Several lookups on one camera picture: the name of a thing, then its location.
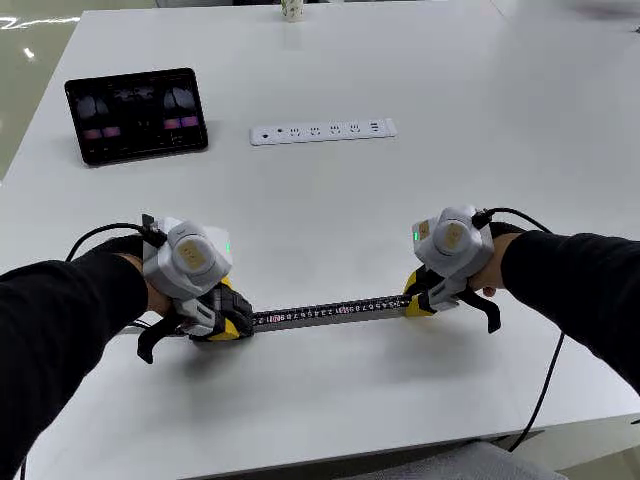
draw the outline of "cup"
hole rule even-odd
[[[302,18],[304,0],[280,0],[282,14],[288,22],[297,22]]]

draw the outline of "white table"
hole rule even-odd
[[[232,278],[262,310],[399,291],[417,266],[411,224],[447,205],[640,238],[637,37],[575,22],[569,36],[591,44],[544,49],[542,22],[514,25],[485,0],[313,5],[299,24],[275,6],[87,12],[0,190],[2,267],[173,215],[231,232]],[[196,71],[209,150],[86,168],[64,81],[178,66]],[[248,141],[255,125],[382,116],[397,138]],[[558,331],[497,301],[491,336],[461,307],[201,349],[166,340],[153,366],[117,338],[36,443],[29,478],[185,478],[517,431]],[[537,425],[638,411],[569,341]]]

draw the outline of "black sleeve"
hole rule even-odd
[[[106,343],[146,306],[142,275],[109,253],[0,277],[0,478],[12,478]]]
[[[640,393],[640,242],[527,232],[502,260],[506,288]]]

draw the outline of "measuring tape blade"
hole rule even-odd
[[[270,332],[288,328],[402,317],[410,302],[411,295],[393,295],[255,312],[253,327],[256,332]]]

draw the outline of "electrical outlet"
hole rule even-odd
[[[396,127],[390,118],[275,125],[251,129],[253,145],[325,142],[364,138],[395,137]]]

